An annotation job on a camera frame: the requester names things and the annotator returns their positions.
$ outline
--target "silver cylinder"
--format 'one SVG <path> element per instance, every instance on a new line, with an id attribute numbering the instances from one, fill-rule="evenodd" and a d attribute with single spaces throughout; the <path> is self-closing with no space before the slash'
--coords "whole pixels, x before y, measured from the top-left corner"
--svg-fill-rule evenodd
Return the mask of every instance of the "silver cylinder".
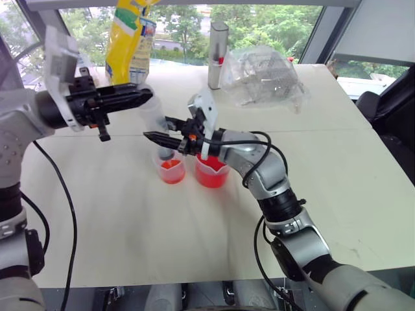
<path id="1" fill-rule="evenodd" d="M 151 286 L 144 311 L 180 311 L 181 309 L 181 284 L 157 284 Z"/>
<path id="2" fill-rule="evenodd" d="M 276 307 L 263 280 L 234 281 L 233 288 L 237 306 L 259 306 L 272 310 Z"/>
<path id="3" fill-rule="evenodd" d="M 210 23 L 209 71 L 207 84 L 211 89 L 219 88 L 220 69 L 228 46 L 229 27 L 223 21 Z"/>

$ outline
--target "white table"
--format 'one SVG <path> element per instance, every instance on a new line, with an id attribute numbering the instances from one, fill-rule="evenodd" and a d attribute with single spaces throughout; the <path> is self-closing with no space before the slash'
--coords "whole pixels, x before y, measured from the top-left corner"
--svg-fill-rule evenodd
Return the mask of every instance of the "white table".
<path id="1" fill-rule="evenodd" d="M 295 193 L 307 199 L 336 260 L 364 270 L 414 264 L 415 190 L 373 130 L 271 136 L 287 156 Z M 204 188 L 189 157 L 185 179 L 167 185 L 157 177 L 148 141 L 140 135 L 113 136 L 107 143 L 55 136 L 41 144 L 56 159 L 77 211 L 73 287 L 261 277 L 252 247 L 260 209 L 236 173 L 221 189 Z M 69 208 L 39 151 L 30 146 L 25 159 L 22 190 L 51 225 L 46 266 L 35 281 L 63 287 L 72 243 Z M 28 217 L 43 239 L 42 224 L 30 208 Z M 266 271 L 282 277 L 260 241 Z"/>
<path id="2" fill-rule="evenodd" d="M 215 91 L 219 111 L 218 124 L 233 130 L 286 132 L 304 130 L 348 130 L 371 128 L 370 123 L 353 105 L 324 65 L 296 65 L 298 77 L 309 91 L 307 102 L 299 114 L 292 108 L 238 108 L 231 104 L 223 91 Z M 187 102 L 208 84 L 208 68 L 198 66 L 150 68 L 147 83 L 163 103 L 167 116 L 190 117 Z M 110 135 L 141 135 L 145 125 L 137 109 L 109 115 Z M 97 129 L 86 128 L 74 133 L 70 129 L 57 131 L 57 136 L 98 135 Z"/>

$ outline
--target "wire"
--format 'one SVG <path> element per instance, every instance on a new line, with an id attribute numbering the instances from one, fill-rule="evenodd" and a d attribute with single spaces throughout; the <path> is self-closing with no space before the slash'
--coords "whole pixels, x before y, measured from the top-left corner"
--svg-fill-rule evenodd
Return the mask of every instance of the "wire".
<path id="1" fill-rule="evenodd" d="M 271 241 L 268 239 L 267 232 L 265 231 L 266 228 L 267 227 L 266 227 L 265 222 L 264 222 L 263 225 L 262 225 L 262 236 L 264 237 L 265 242 L 271 245 Z"/>
<path id="2" fill-rule="evenodd" d="M 258 162 L 257 163 L 255 163 L 254 165 L 253 165 L 253 167 L 245 174 L 245 176 L 244 176 L 244 178 L 242 179 L 242 185 L 245 187 L 245 188 L 248 188 L 248 178 L 251 176 L 251 174 L 253 173 L 253 172 L 255 172 L 256 170 L 257 170 L 257 168 L 263 163 L 263 161 L 267 158 L 267 156 L 268 156 L 268 154 L 270 153 L 270 150 L 271 150 L 271 146 L 272 146 L 272 142 L 271 142 L 271 137 L 267 134 L 267 133 L 265 133 L 265 132 L 260 132 L 260 131 L 254 131 L 254 132 L 251 132 L 251 133 L 253 133 L 253 134 L 259 134 L 259 135 L 262 135 L 262 136 L 265 136 L 266 138 L 267 138 L 267 141 L 268 141 L 268 143 L 267 143 L 267 149 L 265 150 L 265 152 L 264 152 L 264 154 L 262 155 L 262 157 L 258 160 Z"/>
<path id="3" fill-rule="evenodd" d="M 248 139 L 248 140 L 242 140 L 242 141 L 212 141 L 211 139 L 207 139 L 206 137 L 203 136 L 203 134 L 200 133 L 200 131 L 197 128 L 194 128 L 196 135 L 198 138 L 200 138 L 201 140 L 203 140 L 205 143 L 208 144 L 213 144 L 215 146 L 225 146 L 225 145 L 232 145 L 232 144 L 261 144 L 261 145 L 265 145 L 268 146 L 269 142 L 264 142 L 264 141 L 255 141 L 253 139 Z M 269 138 L 269 135 L 264 133 L 264 132 L 258 132 L 258 131 L 254 131 L 251 133 L 260 133 L 261 135 L 266 135 L 268 136 L 267 138 Z M 282 158 L 283 163 L 284 163 L 284 167 L 285 167 L 285 173 L 288 176 L 288 163 L 287 163 L 287 159 L 285 158 L 283 152 L 275 147 L 273 144 L 271 144 L 271 149 L 275 150 L 279 156 Z"/>
<path id="4" fill-rule="evenodd" d="M 26 196 L 26 194 L 24 194 L 21 191 L 20 193 L 21 193 L 21 197 L 26 201 L 26 203 L 29 204 L 30 207 L 34 209 L 36 214 L 38 214 L 41 222 L 43 223 L 43 226 L 45 227 L 45 243 L 43 243 L 43 254 L 46 254 L 47 246 L 49 245 L 49 239 L 51 237 L 51 230 L 49 228 L 49 224 L 47 223 L 47 219 L 45 215 L 42 213 L 42 211 L 39 209 L 39 207 L 37 207 L 36 204 L 33 203 L 33 201 Z"/>
<path id="5" fill-rule="evenodd" d="M 282 290 L 280 290 L 278 287 L 274 285 L 274 283 L 270 280 L 268 275 L 265 273 L 264 268 L 262 267 L 261 260 L 259 259 L 259 255 L 258 255 L 257 238 L 258 238 L 258 231 L 259 231 L 259 228 L 261 227 L 261 223 L 263 220 L 264 220 L 264 216 L 261 216 L 255 228 L 255 233 L 254 233 L 254 253 L 255 253 L 255 260 L 257 262 L 259 271 L 261 272 L 265 282 L 267 282 L 267 284 L 271 287 L 271 289 L 273 289 L 282 299 L 288 302 L 293 307 L 293 309 L 297 311 L 303 311 L 303 309 L 301 309 L 301 307 L 298 306 L 291 297 L 286 295 Z"/>
<path id="6" fill-rule="evenodd" d="M 8 72 L 11 70 L 11 68 L 13 68 L 13 66 L 16 65 L 20 61 L 20 59 L 22 59 L 38 47 L 41 47 L 42 45 L 42 41 L 33 43 L 32 45 L 21 51 L 15 58 L 13 58 L 13 60 L 10 63 L 7 64 L 6 68 L 4 68 L 3 71 L 1 71 L 0 73 L 0 89 L 3 86 L 3 83 L 5 82 Z"/>
<path id="7" fill-rule="evenodd" d="M 77 250 L 77 240 L 78 240 L 78 227 L 77 227 L 77 218 L 75 216 L 75 209 L 73 207 L 73 202 L 71 198 L 71 194 L 69 193 L 66 183 L 64 181 L 64 178 L 62 177 L 62 174 L 59 171 L 58 166 L 53 161 L 53 159 L 50 157 L 49 154 L 38 144 L 37 141 L 34 141 L 33 144 L 36 146 L 37 149 L 46 157 L 46 159 L 52 164 L 56 174 L 58 175 L 59 181 L 62 184 L 62 188 L 64 188 L 67 201 L 69 203 L 69 208 L 71 210 L 72 215 L 72 223 L 73 223 L 73 244 L 72 244 L 72 252 L 71 252 L 71 258 L 69 260 L 69 267 L 67 270 L 67 279 L 66 279 L 66 285 L 65 285 L 65 292 L 64 292 L 64 298 L 62 300 L 62 304 L 60 307 L 60 311 L 64 311 L 67 304 L 67 299 L 69 297 L 69 291 L 71 288 L 71 278 L 72 278 L 72 269 L 73 269 L 73 261 L 75 259 L 75 252 Z"/>

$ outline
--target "clear plastic bag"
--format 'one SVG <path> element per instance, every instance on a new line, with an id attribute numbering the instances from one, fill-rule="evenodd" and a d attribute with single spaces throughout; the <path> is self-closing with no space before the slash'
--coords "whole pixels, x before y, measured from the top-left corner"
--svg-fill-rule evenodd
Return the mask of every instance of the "clear plastic bag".
<path id="1" fill-rule="evenodd" d="M 292 64 L 267 46 L 228 51 L 220 72 L 220 87 L 237 106 L 292 104 L 296 112 L 307 94 Z"/>

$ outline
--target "orange liquid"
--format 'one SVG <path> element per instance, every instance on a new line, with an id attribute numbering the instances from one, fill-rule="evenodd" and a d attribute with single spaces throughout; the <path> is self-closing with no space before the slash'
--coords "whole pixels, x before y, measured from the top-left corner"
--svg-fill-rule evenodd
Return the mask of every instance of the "orange liquid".
<path id="1" fill-rule="evenodd" d="M 161 167 L 163 167 L 163 168 L 166 168 L 167 170 L 168 169 L 170 169 L 170 168 L 172 168 L 172 167 L 175 167 L 176 165 L 179 165 L 181 163 L 181 161 L 180 160 L 176 160 L 176 159 L 173 159 L 173 160 L 167 160 L 167 161 L 164 161 L 162 164 L 161 164 Z M 184 176 L 185 176 L 185 170 L 184 170 L 184 167 L 182 167 L 182 169 L 181 170 L 179 170 L 175 175 L 174 175 L 174 177 L 172 178 L 172 176 L 171 176 L 171 174 L 169 173 L 169 172 L 166 172 L 166 171 L 161 171 L 161 178 L 162 178 L 162 180 L 165 182 L 165 183 L 170 183 L 170 184 L 174 184 L 174 183 L 178 183 L 179 181 L 181 181 L 183 178 L 184 178 Z"/>
<path id="2" fill-rule="evenodd" d="M 228 173 L 219 175 L 206 174 L 198 166 L 196 166 L 196 179 L 207 188 L 219 188 L 223 186 L 227 177 Z"/>
<path id="3" fill-rule="evenodd" d="M 168 170 L 169 168 L 175 167 L 179 163 L 180 160 L 167 160 L 164 161 L 163 164 L 161 164 L 161 167 L 164 167 Z"/>

